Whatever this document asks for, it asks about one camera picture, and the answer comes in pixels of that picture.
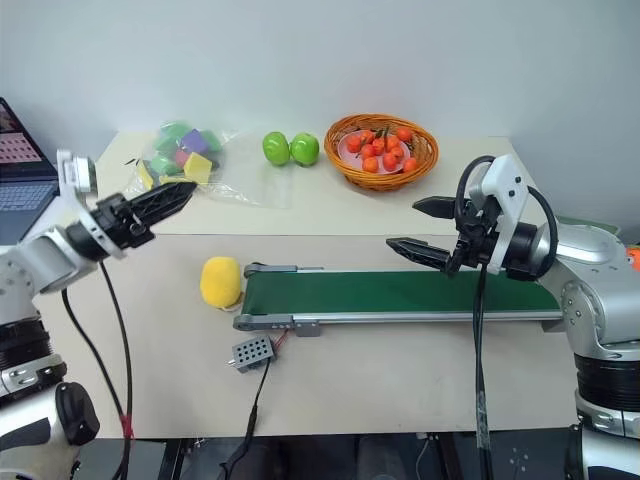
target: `laptop screen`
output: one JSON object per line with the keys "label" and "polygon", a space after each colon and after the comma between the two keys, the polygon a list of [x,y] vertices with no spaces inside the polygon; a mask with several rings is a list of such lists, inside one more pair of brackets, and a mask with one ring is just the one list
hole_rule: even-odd
{"label": "laptop screen", "polygon": [[0,181],[54,180],[56,177],[53,165],[7,102],[0,98]]}

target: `floor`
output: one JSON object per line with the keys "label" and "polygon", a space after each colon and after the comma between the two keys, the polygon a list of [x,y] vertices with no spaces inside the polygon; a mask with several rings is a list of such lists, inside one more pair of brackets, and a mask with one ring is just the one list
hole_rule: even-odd
{"label": "floor", "polygon": [[[566,429],[493,432],[491,441],[495,477],[508,480],[563,478],[566,432]],[[479,479],[475,435],[456,433],[453,438],[464,479]],[[279,440],[285,445],[287,457],[291,459],[289,479],[352,480],[358,478],[360,480],[361,478],[356,477],[358,436],[281,437]],[[403,472],[395,476],[379,478],[417,479],[415,462],[425,440],[418,440],[415,434],[393,434],[385,435],[384,441],[399,454]],[[220,472],[219,464],[227,459],[239,442],[239,439],[207,439],[185,460],[181,478],[183,480],[216,479]],[[438,461],[437,448],[438,443],[434,439],[425,450],[419,465],[422,480],[446,478]],[[163,453],[164,444],[161,442],[137,441],[131,457],[129,478],[156,480]],[[91,443],[81,452],[80,460],[83,465],[76,474],[76,479],[111,478],[120,454],[120,441],[97,440]]]}

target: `laptop keyboard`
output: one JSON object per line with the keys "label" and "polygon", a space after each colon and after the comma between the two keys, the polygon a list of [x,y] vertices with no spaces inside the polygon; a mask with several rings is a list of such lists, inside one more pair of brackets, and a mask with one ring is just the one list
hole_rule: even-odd
{"label": "laptop keyboard", "polygon": [[0,212],[35,210],[53,185],[0,186]]}

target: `laptop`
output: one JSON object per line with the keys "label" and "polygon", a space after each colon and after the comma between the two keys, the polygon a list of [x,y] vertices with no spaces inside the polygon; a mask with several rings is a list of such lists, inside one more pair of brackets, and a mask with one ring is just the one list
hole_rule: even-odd
{"label": "laptop", "polygon": [[58,172],[0,97],[0,245],[13,245],[58,195]]}

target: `colorful sponge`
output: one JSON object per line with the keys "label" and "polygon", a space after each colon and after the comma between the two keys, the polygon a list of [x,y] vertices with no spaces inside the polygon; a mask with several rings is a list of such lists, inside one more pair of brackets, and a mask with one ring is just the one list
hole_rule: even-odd
{"label": "colorful sponge", "polygon": [[156,154],[156,156],[151,159],[151,170],[158,175],[176,175],[182,172],[182,168],[179,167],[176,162],[161,153]]}
{"label": "colorful sponge", "polygon": [[184,137],[187,133],[193,130],[192,127],[182,122],[173,122],[168,123],[162,127],[160,127],[160,133],[168,138],[172,138],[176,141],[176,144],[182,137]]}
{"label": "colorful sponge", "polygon": [[138,177],[142,181],[142,185],[144,186],[145,190],[151,190],[151,188],[153,187],[153,177],[145,168],[144,162],[138,162],[136,165],[136,170],[138,171]]}
{"label": "colorful sponge", "polygon": [[240,298],[242,280],[240,265],[231,257],[213,257],[202,267],[200,293],[216,308],[232,306]]}
{"label": "colorful sponge", "polygon": [[188,178],[184,177],[170,177],[168,175],[160,175],[158,176],[158,182],[160,185],[165,185],[167,183],[180,183],[180,182],[190,182]]}
{"label": "colorful sponge", "polygon": [[218,140],[218,137],[216,137],[211,130],[203,130],[200,132],[200,135],[202,135],[202,138],[204,138],[209,144],[209,150],[212,152],[219,152],[222,150],[220,140]]}
{"label": "colorful sponge", "polygon": [[209,144],[195,128],[180,139],[180,145],[190,153],[205,153]]}
{"label": "colorful sponge", "polygon": [[153,142],[153,148],[164,155],[172,156],[178,149],[178,140],[162,135]]}
{"label": "colorful sponge", "polygon": [[209,182],[212,168],[211,161],[202,155],[192,153],[184,164],[184,176],[196,183],[205,184]]}
{"label": "colorful sponge", "polygon": [[176,163],[180,166],[180,168],[184,168],[184,164],[187,163],[187,160],[189,160],[189,153],[179,148],[176,151],[176,155],[174,158],[176,159]]}

